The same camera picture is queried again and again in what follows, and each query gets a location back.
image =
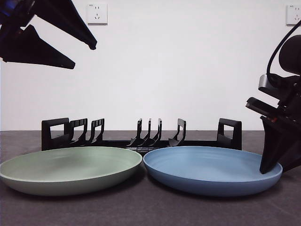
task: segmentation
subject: wall socket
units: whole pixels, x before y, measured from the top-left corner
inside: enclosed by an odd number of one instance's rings
[[[301,5],[289,5],[286,7],[286,25],[296,25],[301,20]]]
[[[88,25],[108,24],[108,4],[94,3],[87,5]]]

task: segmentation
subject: gray table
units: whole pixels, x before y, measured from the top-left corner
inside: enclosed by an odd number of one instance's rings
[[[164,132],[171,137],[173,132]],[[39,131],[1,132],[1,162],[40,150]],[[127,139],[134,132],[105,132]],[[244,131],[243,149],[261,153],[262,131]],[[214,140],[214,131],[188,131],[187,139]],[[38,197],[0,183],[1,226],[300,226],[301,167],[285,173],[273,188],[242,198],[210,198],[166,187],[140,170],[122,184],[71,197]]]

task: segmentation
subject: dish rack handle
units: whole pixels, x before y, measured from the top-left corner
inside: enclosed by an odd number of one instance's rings
[[[64,125],[64,135],[52,138],[51,127]],[[69,144],[69,118],[52,119],[42,121],[41,142],[42,151],[51,150],[59,147],[66,147]]]
[[[224,126],[233,127],[232,139],[225,136]],[[242,126],[241,121],[220,119],[217,130],[217,143],[219,147],[242,149]]]

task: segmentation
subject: black plastic rack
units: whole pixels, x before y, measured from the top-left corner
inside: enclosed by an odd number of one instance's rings
[[[63,125],[64,133],[62,136],[52,138],[51,127]],[[178,119],[177,133],[168,140],[161,140],[162,137],[162,120],[158,120],[158,131],[154,137],[151,137],[151,119],[149,119],[148,131],[144,137],[141,137],[142,119],[137,123],[136,137],[130,140],[104,140],[104,119],[98,119],[91,122],[90,139],[86,139],[88,119],[79,119],[69,121],[69,118],[52,119],[42,121],[42,151],[66,148],[66,147],[80,147],[80,146],[106,146],[106,147],[120,147],[137,151],[145,154],[149,151],[173,146],[213,146],[224,147],[241,150],[242,148],[242,123],[229,119],[220,119],[218,124],[217,138],[213,141],[205,140],[185,140],[186,138],[186,121]],[[224,126],[233,127],[232,139],[224,135]],[[74,128],[84,126],[80,137],[74,140]],[[100,133],[95,137],[95,129],[100,127]]]

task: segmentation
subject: green plate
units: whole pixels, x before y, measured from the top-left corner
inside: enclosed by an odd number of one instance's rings
[[[0,165],[1,180],[27,194],[75,195],[98,191],[129,178],[142,156],[113,147],[74,147],[36,152]]]

